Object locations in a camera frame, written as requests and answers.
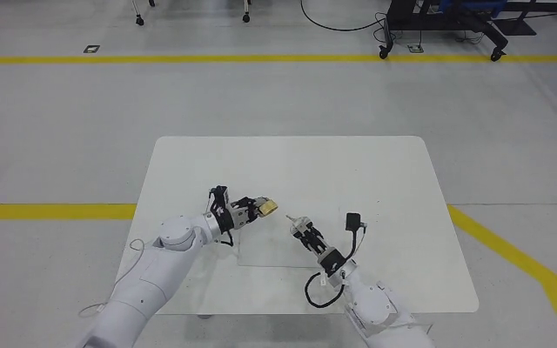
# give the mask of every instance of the tabletop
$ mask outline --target tabletop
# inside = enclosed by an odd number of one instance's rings
[[[152,154],[128,243],[157,236],[160,223],[205,211],[208,190],[230,200],[265,196],[271,216],[233,231],[236,245],[211,244],[159,314],[341,313],[305,300],[316,258],[289,233],[308,216],[344,255],[348,211],[367,233],[354,259],[365,280],[388,284],[412,312],[472,312],[478,297],[426,145],[419,137],[161,137]],[[118,276],[135,251],[126,247]],[[315,302],[335,295],[315,281]]]

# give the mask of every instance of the yellow line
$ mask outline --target yellow line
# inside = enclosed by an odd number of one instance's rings
[[[557,313],[555,273],[454,206],[447,207],[457,227],[537,279]],[[0,204],[0,220],[129,220],[135,210],[135,204]]]
[[[0,220],[129,220],[135,204],[0,204]]]
[[[185,63],[490,63],[481,55],[234,55],[234,56],[45,56],[0,57],[0,64],[185,64]],[[555,55],[504,56],[498,63],[557,63]]]
[[[540,282],[557,313],[557,275],[543,264],[534,260],[523,251],[508,243],[486,227],[477,223],[462,211],[447,205],[453,223],[464,232],[478,239],[483,245],[498,253],[506,261],[514,264],[532,278]]]

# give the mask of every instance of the caster wheel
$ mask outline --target caster wheel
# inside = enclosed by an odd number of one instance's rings
[[[492,62],[497,62],[498,60],[500,60],[501,56],[504,55],[505,53],[503,53],[502,50],[493,50],[493,53],[491,54],[491,61]]]
[[[387,52],[387,50],[380,50],[379,51],[379,58],[381,58],[381,59],[385,59],[388,55],[389,55],[389,52]]]

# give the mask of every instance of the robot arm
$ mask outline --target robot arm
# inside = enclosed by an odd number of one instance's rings
[[[211,190],[210,211],[194,218],[164,221],[159,237],[146,245],[132,268],[117,281],[112,296],[75,345],[78,348],[131,348],[149,319],[176,293],[203,246],[277,209],[266,197],[229,203],[225,186]]]
[[[326,243],[308,217],[289,218],[292,220],[291,234],[315,254],[329,284],[339,291],[339,295],[326,304],[313,303],[307,288],[318,276],[316,274],[305,285],[305,295],[311,305],[324,308],[344,294],[347,299],[345,313],[370,348],[435,347],[390,288],[381,282],[375,286],[362,282],[358,265],[352,258],[357,250],[356,233],[360,227],[366,228],[359,214],[346,214],[346,230],[353,234],[352,250],[347,258]]]

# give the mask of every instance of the yellow object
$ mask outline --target yellow object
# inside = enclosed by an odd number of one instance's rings
[[[447,205],[453,223],[464,232],[478,239],[483,245],[498,253],[506,261],[514,264],[532,278],[540,282],[551,306],[557,313],[557,275],[543,264],[534,260],[505,239],[474,221],[452,205]]]
[[[266,217],[267,215],[277,210],[278,207],[279,206],[273,200],[269,199],[259,207],[259,211],[261,211],[261,215]]]
[[[0,220],[130,220],[135,204],[0,204]]]

